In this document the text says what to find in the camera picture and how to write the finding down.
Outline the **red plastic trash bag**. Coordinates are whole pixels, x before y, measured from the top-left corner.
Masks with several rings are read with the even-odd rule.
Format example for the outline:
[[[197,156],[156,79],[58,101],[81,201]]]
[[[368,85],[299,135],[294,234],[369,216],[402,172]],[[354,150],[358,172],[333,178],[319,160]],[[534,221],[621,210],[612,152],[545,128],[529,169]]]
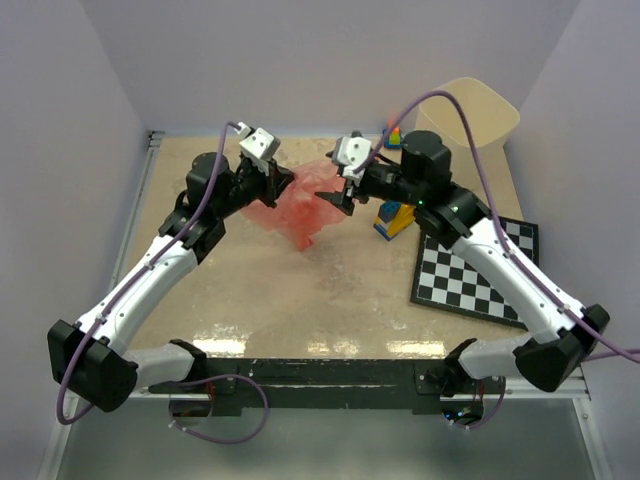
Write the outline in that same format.
[[[256,200],[241,210],[263,230],[279,233],[298,251],[313,244],[313,236],[324,227],[342,222],[346,215],[326,200],[320,191],[341,191],[344,179],[328,160],[313,160],[293,168],[295,180],[284,190],[275,208]]]

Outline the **cream plastic trash bin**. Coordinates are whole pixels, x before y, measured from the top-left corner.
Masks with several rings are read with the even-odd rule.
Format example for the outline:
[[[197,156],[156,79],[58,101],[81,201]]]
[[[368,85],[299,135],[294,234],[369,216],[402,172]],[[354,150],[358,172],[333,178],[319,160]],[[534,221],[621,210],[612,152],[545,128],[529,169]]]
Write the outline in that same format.
[[[471,77],[451,80],[437,90],[448,92],[460,104],[480,157],[503,150],[520,122],[519,111],[511,103],[482,81]],[[452,153],[453,166],[474,166],[465,129],[456,108],[447,98],[434,96],[421,102],[415,129],[437,133]]]

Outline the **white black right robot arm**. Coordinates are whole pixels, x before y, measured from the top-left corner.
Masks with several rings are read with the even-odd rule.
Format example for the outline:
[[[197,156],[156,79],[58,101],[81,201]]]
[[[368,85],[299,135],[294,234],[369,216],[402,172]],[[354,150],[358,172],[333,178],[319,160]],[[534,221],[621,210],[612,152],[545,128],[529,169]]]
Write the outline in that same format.
[[[452,179],[452,153],[425,130],[404,137],[398,162],[379,161],[372,142],[354,131],[327,154],[344,180],[320,198],[347,215],[370,198],[414,209],[422,232],[468,263],[515,311],[527,332],[512,339],[468,339],[444,360],[442,393],[469,392],[492,376],[520,377],[554,392],[589,356],[610,321],[600,305],[584,306],[554,284],[494,221],[490,208]]]

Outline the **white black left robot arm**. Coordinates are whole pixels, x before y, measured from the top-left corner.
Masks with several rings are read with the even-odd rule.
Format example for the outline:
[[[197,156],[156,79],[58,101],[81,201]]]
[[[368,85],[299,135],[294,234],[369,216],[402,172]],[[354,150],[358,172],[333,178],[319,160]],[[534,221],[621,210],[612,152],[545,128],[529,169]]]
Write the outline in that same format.
[[[246,155],[236,169],[215,152],[197,156],[186,187],[133,269],[74,323],[47,334],[53,378],[90,405],[112,412],[136,390],[175,383],[185,392],[207,380],[206,354],[184,340],[131,352],[129,345],[165,295],[209,255],[226,233],[224,221],[255,201],[273,208],[294,173],[270,159],[260,170]]]

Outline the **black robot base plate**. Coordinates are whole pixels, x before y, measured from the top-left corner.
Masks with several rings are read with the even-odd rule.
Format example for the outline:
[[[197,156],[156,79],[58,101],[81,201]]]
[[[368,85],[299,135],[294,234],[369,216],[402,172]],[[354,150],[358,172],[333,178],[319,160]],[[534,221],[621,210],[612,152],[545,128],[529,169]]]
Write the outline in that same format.
[[[237,416],[260,408],[256,382],[272,409],[409,410],[416,415],[442,412],[441,400],[477,391],[474,380],[454,384],[439,359],[265,359],[213,358],[188,377],[215,376],[213,414]]]

